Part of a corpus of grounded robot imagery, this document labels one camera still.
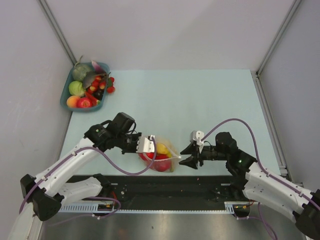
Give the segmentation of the yellow lemon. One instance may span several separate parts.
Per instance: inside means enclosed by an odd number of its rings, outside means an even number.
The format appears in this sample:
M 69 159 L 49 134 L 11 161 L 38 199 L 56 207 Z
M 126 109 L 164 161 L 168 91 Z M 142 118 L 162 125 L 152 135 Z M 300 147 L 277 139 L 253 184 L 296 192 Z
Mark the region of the yellow lemon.
M 160 155 L 168 155 L 170 151 L 163 143 L 157 142 L 156 143 L 156 152 L 157 152 L 157 154 L 160 154 Z

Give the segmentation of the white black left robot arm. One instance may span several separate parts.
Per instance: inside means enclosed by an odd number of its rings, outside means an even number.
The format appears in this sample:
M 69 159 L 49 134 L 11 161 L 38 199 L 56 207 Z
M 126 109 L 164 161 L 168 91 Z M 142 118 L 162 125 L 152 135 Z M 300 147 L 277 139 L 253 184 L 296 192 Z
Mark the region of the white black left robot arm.
M 44 222 L 67 204 L 94 197 L 107 199 L 111 184 L 101 174 L 74 183 L 68 180 L 85 164 L 114 147 L 122 153 L 136 153 L 141 133 L 134 134 L 135 127 L 135 120 L 124 112 L 91 126 L 65 157 L 36 176 L 26 174 L 20 179 L 23 204 L 31 204 L 34 214 Z

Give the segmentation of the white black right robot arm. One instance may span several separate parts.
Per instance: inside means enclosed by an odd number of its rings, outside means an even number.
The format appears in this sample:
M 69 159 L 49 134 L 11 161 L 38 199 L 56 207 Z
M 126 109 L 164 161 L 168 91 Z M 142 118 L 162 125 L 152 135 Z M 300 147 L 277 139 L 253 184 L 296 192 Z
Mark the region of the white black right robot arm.
M 261 167 L 258 160 L 238 148 L 229 132 L 215 136 L 215 145 L 204 145 L 203 132 L 193 131 L 189 145 L 181 151 L 188 157 L 180 165 L 193 169 L 203 166 L 204 161 L 225 161 L 227 170 L 234 177 L 231 196 L 259 202 L 295 223 L 307 237 L 320 238 L 320 191 L 311 191 L 296 185 Z

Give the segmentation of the clear zip top bag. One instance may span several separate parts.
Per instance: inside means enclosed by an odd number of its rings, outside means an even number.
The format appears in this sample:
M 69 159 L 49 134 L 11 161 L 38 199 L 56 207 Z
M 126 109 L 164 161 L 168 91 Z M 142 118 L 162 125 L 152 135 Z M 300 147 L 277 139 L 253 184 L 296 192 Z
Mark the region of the clear zip top bag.
M 174 157 L 174 171 L 175 171 L 178 162 L 181 160 L 181 156 L 178 153 L 178 151 L 176 150 L 175 146 L 171 143 L 171 141 L 169 139 L 161 137 L 161 136 L 156 136 L 155 137 L 155 142 L 156 142 L 156 144 L 157 143 L 163 143 L 168 148 L 169 152 L 172 153 L 172 155 Z M 165 161 L 167 159 L 168 159 L 167 155 L 157 154 L 156 153 L 154 162 L 156 162 L 156 161 Z

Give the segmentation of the yellow banana bunch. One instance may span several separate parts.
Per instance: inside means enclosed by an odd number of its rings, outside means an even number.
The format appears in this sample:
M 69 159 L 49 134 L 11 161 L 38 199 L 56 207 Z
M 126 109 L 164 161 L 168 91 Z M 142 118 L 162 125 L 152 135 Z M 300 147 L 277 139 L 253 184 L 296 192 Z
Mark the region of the yellow banana bunch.
M 165 171 L 166 172 L 173 172 L 174 171 L 174 160 L 175 160 L 175 158 L 174 158 L 174 156 L 172 155 L 172 153 L 171 152 L 168 152 L 167 154 L 166 154 L 166 156 L 167 156 L 167 160 L 165 161 L 165 164 L 164 164 L 164 166 L 165 166 Z

